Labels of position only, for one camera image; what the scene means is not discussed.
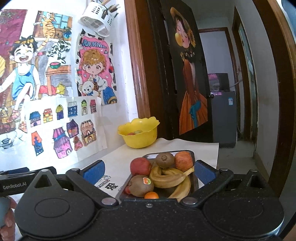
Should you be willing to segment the left human hand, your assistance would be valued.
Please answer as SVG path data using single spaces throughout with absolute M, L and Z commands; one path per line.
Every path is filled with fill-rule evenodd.
M 15 241 L 16 221 L 14 210 L 16 209 L 17 203 L 11 197 L 8 197 L 8 199 L 10 200 L 10 208 L 8 209 L 4 219 L 5 225 L 1 227 L 1 240 Z

